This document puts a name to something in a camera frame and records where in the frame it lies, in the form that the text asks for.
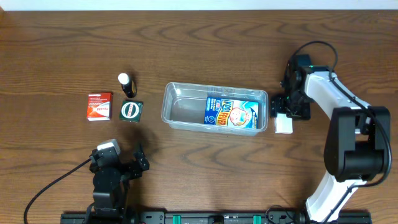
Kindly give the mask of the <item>white green Panadol box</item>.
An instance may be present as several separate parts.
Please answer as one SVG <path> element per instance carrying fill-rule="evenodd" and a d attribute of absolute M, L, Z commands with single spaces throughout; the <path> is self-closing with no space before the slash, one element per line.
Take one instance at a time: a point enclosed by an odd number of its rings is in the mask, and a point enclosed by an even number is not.
<path fill-rule="evenodd" d="M 293 120 L 288 118 L 286 114 L 277 113 L 274 118 L 274 126 L 276 134 L 292 134 L 293 133 Z"/>

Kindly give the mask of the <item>dark green Zam-Buk box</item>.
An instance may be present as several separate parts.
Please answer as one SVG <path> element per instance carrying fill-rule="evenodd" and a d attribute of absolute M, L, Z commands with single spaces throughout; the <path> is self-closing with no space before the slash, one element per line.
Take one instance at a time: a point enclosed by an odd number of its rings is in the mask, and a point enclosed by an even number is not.
<path fill-rule="evenodd" d="M 141 120 L 143 107 L 143 102 L 125 100 L 121 105 L 119 119 L 138 123 Z"/>

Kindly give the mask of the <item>red Panadol box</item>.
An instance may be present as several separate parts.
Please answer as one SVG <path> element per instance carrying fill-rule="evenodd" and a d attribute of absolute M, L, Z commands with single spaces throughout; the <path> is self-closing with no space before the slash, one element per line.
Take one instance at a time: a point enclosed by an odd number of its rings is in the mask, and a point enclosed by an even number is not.
<path fill-rule="evenodd" d="M 88 95 L 86 118 L 88 121 L 108 121 L 111 119 L 113 94 L 91 93 Z"/>

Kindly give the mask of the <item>dark bottle white cap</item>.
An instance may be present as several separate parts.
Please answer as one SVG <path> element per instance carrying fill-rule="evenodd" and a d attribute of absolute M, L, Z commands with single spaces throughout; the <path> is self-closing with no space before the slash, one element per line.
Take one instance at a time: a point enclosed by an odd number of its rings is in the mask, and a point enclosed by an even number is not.
<path fill-rule="evenodd" d="M 136 84 L 126 73 L 120 73 L 118 75 L 118 81 L 121 84 L 121 88 L 128 98 L 134 98 L 137 94 Z"/>

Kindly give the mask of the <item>blue Kool Fever box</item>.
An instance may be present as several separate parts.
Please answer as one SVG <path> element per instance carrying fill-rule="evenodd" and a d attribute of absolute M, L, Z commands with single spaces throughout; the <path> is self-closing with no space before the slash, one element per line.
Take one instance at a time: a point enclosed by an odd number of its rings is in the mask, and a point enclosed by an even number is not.
<path fill-rule="evenodd" d="M 208 97 L 204 123 L 229 128 L 257 129 L 259 103 Z"/>

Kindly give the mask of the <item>clear plastic container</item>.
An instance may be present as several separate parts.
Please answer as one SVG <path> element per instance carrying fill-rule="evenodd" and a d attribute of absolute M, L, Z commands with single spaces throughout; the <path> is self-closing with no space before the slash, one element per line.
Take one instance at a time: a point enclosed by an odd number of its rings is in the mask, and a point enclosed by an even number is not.
<path fill-rule="evenodd" d="M 208 97 L 259 103 L 257 129 L 205 124 L 204 115 Z M 165 89 L 162 120 L 174 129 L 255 136 L 267 128 L 268 94 L 264 90 L 172 82 L 167 84 Z"/>

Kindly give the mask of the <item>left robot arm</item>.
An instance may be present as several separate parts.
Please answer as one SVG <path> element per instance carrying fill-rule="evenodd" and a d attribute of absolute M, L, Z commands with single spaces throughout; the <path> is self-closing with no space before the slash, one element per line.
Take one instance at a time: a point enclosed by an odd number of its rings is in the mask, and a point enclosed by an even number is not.
<path fill-rule="evenodd" d="M 126 200 L 129 182 L 142 177 L 150 164 L 142 145 L 137 143 L 132 151 L 133 159 L 123 163 L 117 140 L 102 142 L 91 152 L 90 171 L 93 177 L 93 207 L 95 216 L 119 218 L 126 216 Z"/>

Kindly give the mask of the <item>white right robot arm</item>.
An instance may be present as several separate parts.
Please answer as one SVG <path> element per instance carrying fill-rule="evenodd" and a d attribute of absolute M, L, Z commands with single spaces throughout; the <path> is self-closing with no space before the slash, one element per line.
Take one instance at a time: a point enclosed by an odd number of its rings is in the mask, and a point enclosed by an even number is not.
<path fill-rule="evenodd" d="M 369 221 L 368 214 L 343 215 L 340 210 L 355 191 L 375 187 L 389 175 L 389 110 L 357 98 L 339 81 L 333 68 L 313 65 L 307 54 L 289 58 L 280 85 L 284 92 L 271 99 L 277 133 L 290 134 L 293 121 L 309 120 L 311 103 L 316 103 L 330 120 L 323 153 L 325 175 L 292 222 Z"/>

